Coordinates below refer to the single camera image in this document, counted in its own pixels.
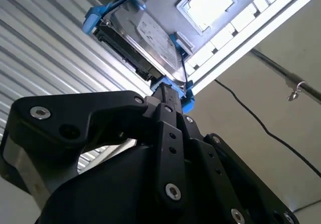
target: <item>silver bolt head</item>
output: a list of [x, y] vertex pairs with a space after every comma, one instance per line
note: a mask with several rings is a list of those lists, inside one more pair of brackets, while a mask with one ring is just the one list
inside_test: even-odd
[[219, 144], [221, 142], [220, 139], [217, 138], [216, 136], [213, 136], [212, 138], [216, 144]]
[[41, 106], [35, 106], [30, 109], [30, 115], [38, 120], [45, 120], [51, 116], [50, 111]]
[[192, 120], [192, 118], [191, 118], [191, 117], [186, 116], [186, 119], [187, 119], [187, 121], [188, 121], [190, 124], [192, 124], [192, 123], [193, 123], [193, 120]]
[[182, 198], [180, 189], [174, 184], [167, 184], [165, 187], [165, 192], [166, 195], [172, 200], [179, 201]]
[[166, 109], [168, 112], [173, 112], [173, 110], [172, 110], [170, 107], [168, 107], [168, 106], [165, 106], [165, 109]]
[[245, 219], [244, 219], [242, 213], [239, 212], [239, 210], [231, 209], [231, 215], [237, 224], [245, 224]]
[[285, 218], [289, 221], [289, 223], [294, 224], [292, 217], [288, 213], [284, 213]]
[[135, 101], [138, 103], [143, 103], [144, 101], [140, 97], [135, 97]]

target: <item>hole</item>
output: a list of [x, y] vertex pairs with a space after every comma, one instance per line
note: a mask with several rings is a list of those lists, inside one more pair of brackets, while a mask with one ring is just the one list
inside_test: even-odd
[[172, 139], [176, 139], [176, 135], [174, 135], [173, 133], [170, 133], [170, 137], [171, 137]]
[[176, 149], [173, 148], [173, 147], [169, 147], [169, 150], [170, 150], [170, 152], [171, 152], [172, 154], [176, 154], [176, 153], [177, 153]]
[[283, 220], [283, 217], [277, 213], [276, 211], [273, 213], [273, 216], [275, 218], [275, 220], [277, 221], [277, 223], [279, 224], [284, 224], [284, 220]]
[[37, 110], [36, 114], [43, 116], [46, 114], [46, 112], [44, 110]]
[[59, 128], [59, 133], [62, 137], [68, 140], [74, 140], [80, 136], [79, 129], [74, 125], [61, 125]]
[[173, 112], [173, 110], [171, 109], [171, 107], [165, 105], [165, 109], [168, 111], [168, 112]]
[[235, 214], [235, 218], [238, 219], [238, 220], [242, 219], [238, 213]]
[[171, 192], [171, 194], [172, 194], [173, 196], [177, 197], [178, 193], [177, 193], [177, 191], [176, 191], [176, 189], [175, 189], [174, 187], [171, 187], [171, 188], [170, 188], [170, 192]]
[[144, 103], [144, 100], [141, 97], [135, 96], [134, 99], [138, 103]]
[[216, 169], [215, 171], [217, 174], [222, 175], [222, 172], [220, 171], [220, 169]]

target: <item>ceiling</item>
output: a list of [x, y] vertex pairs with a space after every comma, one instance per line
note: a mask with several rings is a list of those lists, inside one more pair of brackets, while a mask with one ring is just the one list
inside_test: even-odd
[[[263, 40], [259, 51], [321, 91], [321, 0], [312, 0]], [[287, 102], [284, 79], [247, 54], [219, 78], [267, 128], [321, 169], [321, 106], [305, 94]], [[232, 95], [212, 82], [196, 96], [190, 115], [203, 134], [220, 135], [291, 210], [321, 199], [321, 179], [270, 138]]]

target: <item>blue plastic bracket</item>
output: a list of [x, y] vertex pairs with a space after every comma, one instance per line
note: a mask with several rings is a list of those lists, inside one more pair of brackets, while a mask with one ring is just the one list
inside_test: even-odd
[[[85, 15], [85, 21], [82, 26], [83, 32], [89, 35], [101, 18], [103, 18], [108, 12], [123, 4], [125, 1], [126, 0], [116, 0], [115, 2], [110, 2], [105, 6], [91, 7]], [[132, 1], [135, 2], [135, 4], [137, 4], [142, 10], [146, 9], [146, 5], [140, 4], [137, 0]]]

